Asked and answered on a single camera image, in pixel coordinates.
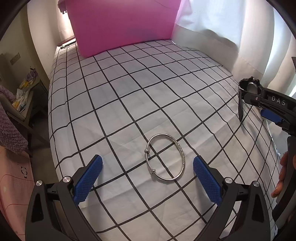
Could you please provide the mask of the person's right hand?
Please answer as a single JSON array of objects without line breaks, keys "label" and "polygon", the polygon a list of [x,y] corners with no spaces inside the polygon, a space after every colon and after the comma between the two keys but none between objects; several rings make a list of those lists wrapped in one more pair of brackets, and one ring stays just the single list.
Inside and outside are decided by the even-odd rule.
[{"label": "person's right hand", "polygon": [[281,193],[281,190],[283,189],[283,182],[286,176],[286,170],[287,170],[287,161],[288,161],[288,152],[285,152],[280,160],[281,165],[281,171],[279,174],[279,181],[274,189],[274,191],[271,194],[272,198],[276,198]]}]

